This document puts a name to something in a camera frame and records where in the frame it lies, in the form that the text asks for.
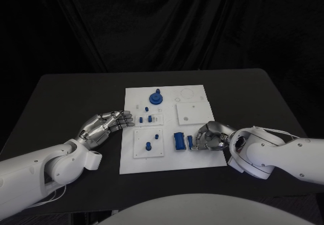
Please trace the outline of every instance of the blue plastic part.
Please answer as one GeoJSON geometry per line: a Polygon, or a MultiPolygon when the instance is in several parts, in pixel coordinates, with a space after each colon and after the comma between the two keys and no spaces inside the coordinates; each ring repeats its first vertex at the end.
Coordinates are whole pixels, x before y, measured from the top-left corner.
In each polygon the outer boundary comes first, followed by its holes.
{"type": "Polygon", "coordinates": [[[194,145],[193,144],[193,136],[187,136],[187,145],[189,145],[189,149],[192,150],[192,146],[194,145]]]}
{"type": "Polygon", "coordinates": [[[151,142],[147,142],[146,150],[147,150],[147,151],[151,150],[151,142]]]}
{"type": "Polygon", "coordinates": [[[154,105],[158,105],[163,102],[163,96],[160,94],[160,89],[157,89],[156,93],[150,95],[150,102],[154,105]]]}
{"type": "Polygon", "coordinates": [[[186,150],[186,144],[184,144],[184,134],[182,132],[174,133],[174,141],[176,141],[176,149],[177,150],[186,150]]]}

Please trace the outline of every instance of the black backdrop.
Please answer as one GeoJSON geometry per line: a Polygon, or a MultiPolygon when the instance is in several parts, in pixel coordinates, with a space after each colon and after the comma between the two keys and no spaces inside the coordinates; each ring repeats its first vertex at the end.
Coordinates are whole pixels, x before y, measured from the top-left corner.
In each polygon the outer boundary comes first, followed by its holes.
{"type": "Polygon", "coordinates": [[[2,143],[43,74],[232,68],[266,70],[324,137],[321,0],[12,0],[2,10],[2,143]]]}

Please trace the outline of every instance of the white round object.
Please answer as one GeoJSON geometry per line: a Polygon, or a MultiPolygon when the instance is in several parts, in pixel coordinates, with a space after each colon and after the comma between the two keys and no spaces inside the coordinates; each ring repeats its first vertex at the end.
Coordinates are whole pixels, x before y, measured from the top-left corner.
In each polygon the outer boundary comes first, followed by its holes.
{"type": "Polygon", "coordinates": [[[212,194],[150,200],[111,216],[101,225],[310,225],[285,211],[251,200],[212,194]]]}

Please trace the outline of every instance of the robotic hand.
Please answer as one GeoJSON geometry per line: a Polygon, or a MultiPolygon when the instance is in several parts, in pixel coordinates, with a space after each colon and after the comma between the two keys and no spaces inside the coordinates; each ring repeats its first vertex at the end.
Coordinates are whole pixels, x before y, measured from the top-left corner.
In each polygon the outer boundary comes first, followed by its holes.
{"type": "Polygon", "coordinates": [[[266,179],[274,167],[279,167],[300,180],[324,184],[324,140],[300,138],[290,133],[261,127],[235,130],[225,124],[210,121],[199,129],[196,148],[223,150],[229,147],[229,165],[261,179],[266,179]],[[290,142],[266,132],[295,137],[290,142]],[[205,144],[200,138],[205,133],[205,144]]]}
{"type": "Polygon", "coordinates": [[[84,167],[97,170],[101,154],[92,149],[111,132],[133,127],[130,111],[95,115],[84,124],[78,137],[65,144],[0,162],[0,220],[12,216],[58,188],[74,182],[84,167]],[[45,173],[52,178],[45,182],[45,173]]]}

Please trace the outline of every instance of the cable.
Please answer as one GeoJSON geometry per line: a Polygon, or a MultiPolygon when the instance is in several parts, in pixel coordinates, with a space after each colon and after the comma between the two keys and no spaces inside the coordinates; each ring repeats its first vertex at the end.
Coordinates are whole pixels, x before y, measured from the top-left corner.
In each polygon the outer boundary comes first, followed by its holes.
{"type": "Polygon", "coordinates": [[[292,135],[291,133],[288,133],[287,131],[282,131],[282,130],[275,130],[275,129],[262,128],[262,127],[256,127],[256,126],[254,126],[254,128],[261,129],[261,130],[268,130],[268,131],[272,131],[275,133],[281,133],[281,134],[290,135],[291,137],[300,138],[298,136],[292,135]]]}
{"type": "Polygon", "coordinates": [[[29,209],[29,208],[32,208],[32,207],[40,206],[40,205],[43,205],[43,204],[46,204],[46,203],[49,203],[49,202],[56,201],[56,200],[58,200],[58,199],[63,196],[65,191],[63,191],[63,193],[61,194],[61,196],[59,196],[58,198],[55,198],[55,196],[56,196],[56,190],[55,190],[55,192],[53,192],[53,197],[50,198],[50,200],[49,200],[49,201],[45,201],[45,202],[40,202],[40,203],[33,204],[30,207],[27,207],[27,209],[29,209]]]}

